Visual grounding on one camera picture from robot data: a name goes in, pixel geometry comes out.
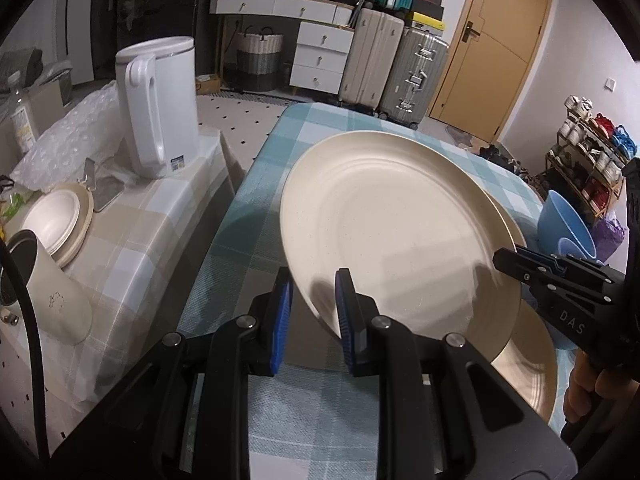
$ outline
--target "beige plate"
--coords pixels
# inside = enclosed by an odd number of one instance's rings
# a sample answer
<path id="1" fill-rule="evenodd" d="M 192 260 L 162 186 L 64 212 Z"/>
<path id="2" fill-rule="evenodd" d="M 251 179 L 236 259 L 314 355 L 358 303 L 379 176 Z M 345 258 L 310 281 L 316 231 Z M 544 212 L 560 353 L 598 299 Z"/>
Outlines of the beige plate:
<path id="1" fill-rule="evenodd" d="M 526 247 L 527 243 L 515 220 L 494 197 L 489 195 L 489 198 L 500 211 L 513 241 Z M 549 422 L 558 388 L 556 350 L 540 316 L 524 301 L 520 303 L 511 339 L 492 365 L 536 413 Z"/>
<path id="2" fill-rule="evenodd" d="M 461 332 L 489 361 L 507 344 L 520 283 L 495 270 L 514 248 L 502 216 L 471 177 L 414 140 L 348 132 L 318 142 L 292 168 L 280 203 L 282 242 L 314 315 L 339 335 L 334 279 L 413 332 Z"/>
<path id="3" fill-rule="evenodd" d="M 78 196 L 80 201 L 80 213 L 75 227 L 65 243 L 51 256 L 59 267 L 65 267 L 74 259 L 80 247 L 82 247 L 82 242 L 84 242 L 84 237 L 94 216 L 94 196 L 84 186 L 73 182 L 58 184 L 55 189 L 71 190 Z"/>

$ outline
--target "blue plaid tablecloth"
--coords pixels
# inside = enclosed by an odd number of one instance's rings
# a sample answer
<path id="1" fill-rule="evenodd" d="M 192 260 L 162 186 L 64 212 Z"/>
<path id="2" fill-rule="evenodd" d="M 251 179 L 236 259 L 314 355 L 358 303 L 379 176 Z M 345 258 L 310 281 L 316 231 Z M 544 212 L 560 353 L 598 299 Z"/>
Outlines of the blue plaid tablecloth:
<path id="1" fill-rule="evenodd" d="M 350 130 L 379 130 L 418 140 L 465 170 L 509 211 L 529 241 L 542 204 L 514 174 L 476 155 L 388 121 L 325 104 L 288 107 L 238 190 L 204 259 L 178 330 L 216 330 L 269 292 L 286 259 L 280 239 L 285 179 L 314 143 Z M 564 423 L 561 398 L 572 364 L 558 351 L 560 402 L 552 418 Z M 342 352 L 294 297 L 285 363 L 274 378 L 250 377 L 250 450 L 254 480 L 372 479 L 378 444 L 377 378 L 353 379 Z"/>

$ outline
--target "plastic bottle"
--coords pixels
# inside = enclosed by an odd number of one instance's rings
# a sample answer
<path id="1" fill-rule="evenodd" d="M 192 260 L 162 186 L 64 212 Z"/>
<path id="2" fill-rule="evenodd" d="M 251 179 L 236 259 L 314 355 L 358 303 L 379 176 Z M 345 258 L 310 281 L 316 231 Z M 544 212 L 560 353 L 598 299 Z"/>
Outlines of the plastic bottle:
<path id="1" fill-rule="evenodd" d="M 20 86 L 20 71 L 11 74 L 7 82 L 11 88 L 10 99 L 12 101 L 9 104 L 9 110 L 13 110 L 11 120 L 14 123 L 15 140 L 18 142 L 22 154 L 25 155 L 36 143 L 39 134 L 33 118 L 29 95 Z"/>

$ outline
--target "kettle lid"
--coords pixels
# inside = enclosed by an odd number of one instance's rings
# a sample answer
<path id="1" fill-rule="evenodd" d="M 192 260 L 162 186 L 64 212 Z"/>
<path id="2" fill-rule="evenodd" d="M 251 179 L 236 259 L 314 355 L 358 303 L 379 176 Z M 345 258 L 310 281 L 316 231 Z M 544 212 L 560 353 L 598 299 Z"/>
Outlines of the kettle lid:
<path id="1" fill-rule="evenodd" d="M 123 48 L 116 54 L 117 64 L 127 64 L 141 54 L 156 54 L 156 57 L 167 57 L 187 52 L 193 48 L 191 36 L 173 36 L 143 41 Z"/>

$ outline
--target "blue gripper pad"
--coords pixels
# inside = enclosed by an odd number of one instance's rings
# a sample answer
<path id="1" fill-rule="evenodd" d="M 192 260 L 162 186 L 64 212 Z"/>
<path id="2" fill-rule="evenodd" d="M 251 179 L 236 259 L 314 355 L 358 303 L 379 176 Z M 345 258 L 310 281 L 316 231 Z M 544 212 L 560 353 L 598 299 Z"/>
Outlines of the blue gripper pad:
<path id="1" fill-rule="evenodd" d="M 338 309 L 338 323 L 340 325 L 340 342 L 344 353 L 344 363 L 350 373 L 353 373 L 353 362 L 355 361 L 355 351 L 353 348 L 352 328 L 349 324 L 347 312 L 347 301 L 344 292 L 345 285 L 340 277 L 340 272 L 335 273 L 335 306 Z"/>
<path id="2" fill-rule="evenodd" d="M 291 281 L 287 280 L 281 287 L 280 301 L 278 302 L 278 313 L 273 327 L 273 341 L 271 344 L 271 371 L 275 375 L 280 369 L 280 364 L 284 359 L 284 349 L 287 343 L 287 330 L 289 329 L 289 315 L 291 313 Z"/>

